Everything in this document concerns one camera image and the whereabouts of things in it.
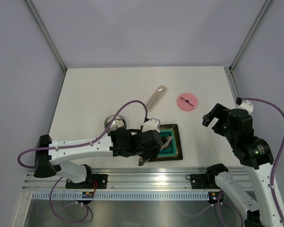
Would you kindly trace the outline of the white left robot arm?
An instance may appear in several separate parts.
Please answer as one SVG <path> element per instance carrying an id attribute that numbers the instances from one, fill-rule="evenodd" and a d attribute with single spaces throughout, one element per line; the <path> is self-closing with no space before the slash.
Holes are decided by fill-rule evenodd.
<path id="1" fill-rule="evenodd" d="M 77 183 L 82 188 L 92 185 L 93 177 L 88 165 L 73 160 L 88 157 L 132 157 L 140 162 L 155 160 L 161 150 L 162 138 L 157 130 L 141 131 L 119 128 L 102 138 L 76 141 L 55 141 L 49 135 L 41 136 L 35 152 L 34 177 L 48 178 L 58 175 Z"/>

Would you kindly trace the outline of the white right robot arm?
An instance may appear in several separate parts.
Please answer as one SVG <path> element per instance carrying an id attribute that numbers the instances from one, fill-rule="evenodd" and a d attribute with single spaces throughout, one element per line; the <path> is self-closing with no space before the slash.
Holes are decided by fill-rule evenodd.
<path id="1" fill-rule="evenodd" d="M 233 180 L 223 164 L 209 166 L 205 172 L 206 184 L 218 187 L 228 195 L 247 227 L 284 227 L 284 203 L 275 179 L 276 160 L 268 143 L 254 135 L 253 104 L 244 101 L 235 109 L 217 103 L 203 116 L 207 127 L 214 118 L 212 130 L 229 142 L 232 152 L 246 171 L 256 201 Z"/>

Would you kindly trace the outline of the black round steel lunch box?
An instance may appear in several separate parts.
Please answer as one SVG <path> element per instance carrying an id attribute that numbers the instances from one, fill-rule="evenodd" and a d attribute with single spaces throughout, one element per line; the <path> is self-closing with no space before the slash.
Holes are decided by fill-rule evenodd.
<path id="1" fill-rule="evenodd" d="M 112 120 L 113 117 L 114 117 L 114 115 L 110 115 L 104 121 L 104 127 L 105 128 L 112 122 L 108 131 L 115 131 L 119 128 L 126 129 L 126 127 L 127 127 L 126 120 L 123 116 L 117 115 L 117 117 L 114 120 Z"/>

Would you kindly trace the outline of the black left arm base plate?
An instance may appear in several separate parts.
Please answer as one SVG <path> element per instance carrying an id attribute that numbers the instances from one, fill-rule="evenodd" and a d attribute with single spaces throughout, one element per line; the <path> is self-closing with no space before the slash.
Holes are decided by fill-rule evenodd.
<path id="1" fill-rule="evenodd" d="M 66 189 L 106 189 L 107 188 L 107 174 L 92 174 L 81 183 L 74 183 L 67 179 L 65 188 Z"/>

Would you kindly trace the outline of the pink round lid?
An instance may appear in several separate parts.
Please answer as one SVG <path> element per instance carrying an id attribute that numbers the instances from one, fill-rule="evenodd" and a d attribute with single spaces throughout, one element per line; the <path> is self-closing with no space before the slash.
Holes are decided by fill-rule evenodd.
<path id="1" fill-rule="evenodd" d="M 198 106 L 198 100 L 196 96 L 191 93 L 182 93 L 177 98 L 177 106 L 180 110 L 185 112 L 193 111 Z"/>

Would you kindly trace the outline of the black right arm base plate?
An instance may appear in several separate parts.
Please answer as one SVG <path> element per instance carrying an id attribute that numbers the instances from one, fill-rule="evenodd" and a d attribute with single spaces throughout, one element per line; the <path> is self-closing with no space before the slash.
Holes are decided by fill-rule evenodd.
<path id="1" fill-rule="evenodd" d="M 192 189 L 211 189 L 205 174 L 191 174 L 190 183 Z"/>

